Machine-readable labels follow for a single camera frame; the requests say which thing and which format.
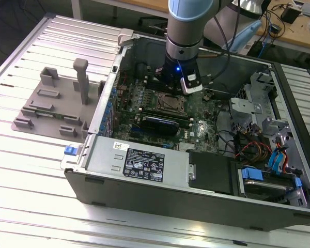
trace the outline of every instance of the floor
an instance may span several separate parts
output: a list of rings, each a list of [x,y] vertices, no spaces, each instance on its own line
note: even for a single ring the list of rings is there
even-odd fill
[[[125,27],[145,33],[155,33],[148,25],[159,21],[145,21],[138,26],[139,17],[145,14],[118,9],[118,18],[112,18],[112,6],[90,0],[82,1],[84,19],[116,27]],[[1,0],[0,1],[0,65],[35,27],[45,12],[72,17],[70,0]],[[260,45],[254,46],[249,55],[257,57]],[[265,50],[262,58],[279,63],[310,69],[310,56],[298,51],[272,46]]]

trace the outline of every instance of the warning label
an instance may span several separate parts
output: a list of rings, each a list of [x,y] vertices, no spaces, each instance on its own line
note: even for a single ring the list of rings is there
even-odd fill
[[[126,177],[163,182],[164,154],[128,149],[123,174]]]

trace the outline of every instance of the red wire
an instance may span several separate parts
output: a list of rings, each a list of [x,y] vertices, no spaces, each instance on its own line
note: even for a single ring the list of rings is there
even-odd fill
[[[255,143],[255,144],[261,144],[261,145],[265,146],[265,147],[270,151],[270,153],[272,153],[272,151],[271,151],[271,149],[270,149],[269,146],[265,145],[265,144],[262,143],[262,142],[257,142],[257,141],[249,142],[247,145],[245,145],[245,146],[242,148],[241,151],[244,151],[248,146],[250,146],[251,144],[254,144],[254,143]]]
[[[127,74],[125,73],[123,83],[120,85],[119,90],[120,90],[120,89],[122,88],[122,86],[124,85],[124,83],[125,83],[127,77],[128,77],[128,76],[127,76]]]
[[[287,168],[287,163],[288,163],[288,155],[286,153],[286,151],[283,151],[282,152],[284,155],[285,155],[285,161],[284,161],[284,164],[283,164],[283,173],[286,173],[286,168]]]

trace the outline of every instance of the blue release tab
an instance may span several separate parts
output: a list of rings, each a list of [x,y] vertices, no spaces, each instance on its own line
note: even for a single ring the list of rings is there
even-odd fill
[[[295,177],[294,181],[295,181],[296,188],[300,188],[302,186],[302,182],[300,178]]]
[[[77,155],[77,148],[72,147],[72,146],[66,146],[64,149],[64,154],[65,155],[71,155],[71,156],[76,156]]]
[[[263,181],[263,174],[260,169],[246,168],[241,171],[242,171],[242,178],[249,178]]]

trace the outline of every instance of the blue clip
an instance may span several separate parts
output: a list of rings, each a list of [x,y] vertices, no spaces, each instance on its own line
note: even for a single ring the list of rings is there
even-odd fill
[[[77,155],[77,148],[72,147],[72,146],[66,146],[64,149],[64,154],[65,155],[71,155],[71,156],[76,156]]]
[[[263,181],[263,174],[260,169],[245,168],[241,170],[241,172],[242,172],[242,178],[249,178]]]
[[[295,181],[295,186],[296,186],[297,189],[300,188],[300,187],[302,186],[302,182],[301,182],[301,179],[300,179],[300,178],[295,177],[295,178],[294,178],[294,181]]]
[[[279,165],[284,159],[284,155],[278,151],[278,149],[275,149],[269,159],[269,168],[272,168],[277,175],[280,174],[279,171]]]

